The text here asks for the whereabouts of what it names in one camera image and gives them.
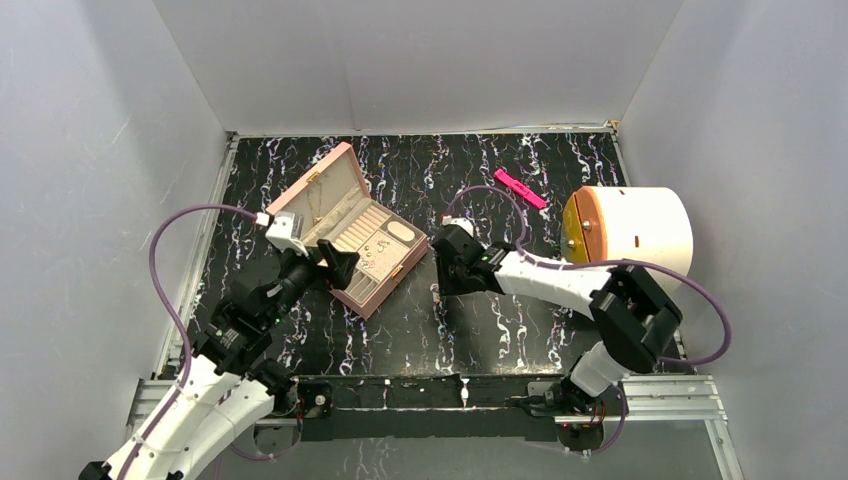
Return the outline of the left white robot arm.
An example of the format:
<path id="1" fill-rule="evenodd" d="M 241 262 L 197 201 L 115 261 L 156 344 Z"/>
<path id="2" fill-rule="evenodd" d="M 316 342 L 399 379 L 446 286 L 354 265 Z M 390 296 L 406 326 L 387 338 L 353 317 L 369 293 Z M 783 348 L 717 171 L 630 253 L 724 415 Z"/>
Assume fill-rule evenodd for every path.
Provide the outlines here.
<path id="1" fill-rule="evenodd" d="M 360 256 L 321 239 L 255 258 L 232 278 L 176 383 L 134 436 L 82 479 L 193 479 L 248 426 L 298 405 L 293 373 L 264 358 L 272 331 L 309 290 L 343 290 Z"/>

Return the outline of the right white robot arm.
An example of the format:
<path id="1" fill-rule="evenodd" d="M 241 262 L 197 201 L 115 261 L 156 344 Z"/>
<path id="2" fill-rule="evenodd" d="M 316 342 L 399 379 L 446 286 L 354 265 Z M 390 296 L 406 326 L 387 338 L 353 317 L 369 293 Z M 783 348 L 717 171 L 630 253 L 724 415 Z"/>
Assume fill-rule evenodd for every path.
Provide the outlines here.
<path id="1" fill-rule="evenodd" d="M 533 416 L 590 413 L 609 387 L 632 373 L 655 369 L 683 319 L 665 290 L 639 265 L 586 268 L 523 256 L 504 242 L 485 246 L 456 224 L 445 226 L 430 246 L 442 296 L 529 296 L 594 322 L 599 341 L 559 383 L 508 400 Z"/>

